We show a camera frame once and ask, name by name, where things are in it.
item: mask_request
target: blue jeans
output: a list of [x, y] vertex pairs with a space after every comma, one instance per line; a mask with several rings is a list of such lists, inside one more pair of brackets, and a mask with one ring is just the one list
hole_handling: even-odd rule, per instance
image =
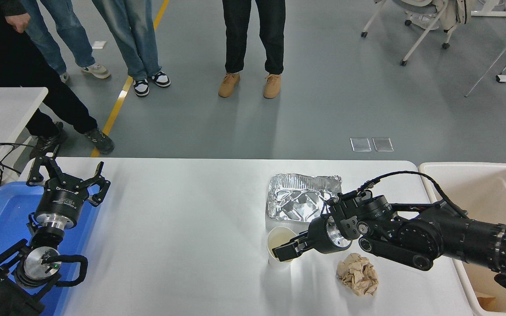
[[118, 45], [128, 75], [144, 80], [160, 72], [151, 0], [93, 0], [93, 4]]
[[[76, 64], [80, 67], [91, 66], [95, 63], [93, 58], [93, 49], [89, 44], [85, 28], [79, 22], [74, 13], [71, 0], [40, 0], [50, 12], [58, 35], [64, 40], [65, 44], [72, 51]], [[40, 14], [37, 0], [21, 0], [22, 6], [30, 14], [29, 26], [26, 28], [26, 34], [42, 52], [46, 62], [56, 70], [58, 74], [66, 72], [66, 63], [60, 54], [58, 43], [52, 38], [48, 28], [44, 23], [44, 18]]]

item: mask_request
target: tan boot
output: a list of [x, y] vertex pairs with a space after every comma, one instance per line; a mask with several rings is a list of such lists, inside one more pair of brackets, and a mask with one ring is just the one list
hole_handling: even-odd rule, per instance
[[267, 85], [265, 86], [263, 96], [267, 99], [275, 98], [281, 91], [281, 75], [269, 74], [265, 79], [267, 80]]
[[224, 80], [220, 84], [220, 89], [218, 90], [218, 95], [222, 98], [227, 98], [228, 96], [231, 96], [233, 93], [233, 88], [237, 85], [239, 82], [239, 74], [231, 74], [227, 73], [225, 74]]

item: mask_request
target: paper cup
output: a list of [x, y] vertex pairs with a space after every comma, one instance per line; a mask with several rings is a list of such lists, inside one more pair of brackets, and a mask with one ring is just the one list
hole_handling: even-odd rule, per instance
[[290, 239], [294, 238], [296, 233], [287, 227], [275, 227], [269, 232], [267, 237], [267, 251], [269, 252], [269, 266], [276, 270], [284, 270], [290, 266], [293, 259], [280, 262], [273, 254], [273, 248], [286, 244]]

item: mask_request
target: blue bin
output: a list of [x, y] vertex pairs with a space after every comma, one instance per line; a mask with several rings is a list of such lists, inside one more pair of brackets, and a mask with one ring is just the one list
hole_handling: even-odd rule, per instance
[[[26, 226], [28, 215], [36, 210], [44, 188], [29, 187], [25, 182], [12, 182], [0, 188], [0, 254], [10, 246], [25, 238], [30, 240], [30, 232]], [[58, 251], [63, 255], [83, 255], [91, 229], [97, 219], [99, 207], [89, 202], [83, 204], [78, 225], [65, 230], [64, 241]], [[60, 268], [60, 280], [77, 278], [79, 264], [63, 264]], [[27, 290], [30, 294], [37, 293], [42, 287]], [[68, 299], [67, 287], [54, 287], [40, 302], [46, 306], [42, 316], [60, 316]]]

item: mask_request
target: concrete floor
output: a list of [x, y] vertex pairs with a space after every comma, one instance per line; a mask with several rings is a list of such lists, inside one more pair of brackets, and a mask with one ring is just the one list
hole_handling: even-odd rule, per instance
[[[110, 69], [108, 79], [79, 72], [42, 11], [62, 47], [70, 88], [104, 126], [126, 66], [93, 4], [72, 2], [90, 41], [107, 41], [94, 56]], [[162, 3], [153, 1], [153, 16]], [[225, 74], [221, 1], [169, 2], [156, 34], [160, 64], [173, 84], [150, 86], [146, 98], [130, 90], [110, 132], [116, 143], [110, 156], [506, 163], [506, 84], [494, 80], [506, 55], [464, 98], [506, 45], [506, 20], [473, 17], [454, 32], [448, 50], [441, 49], [442, 30], [430, 32], [401, 67], [422, 30], [405, 26], [404, 12], [387, 3], [361, 38], [376, 8], [372, 1], [288, 1], [282, 91], [266, 100], [253, 5], [242, 80], [223, 99], [217, 96]], [[91, 145], [66, 129], [70, 139], [61, 155], [89, 156]], [[391, 138], [393, 152], [353, 152], [351, 137], [379, 136]], [[25, 163], [23, 157], [16, 167]]]

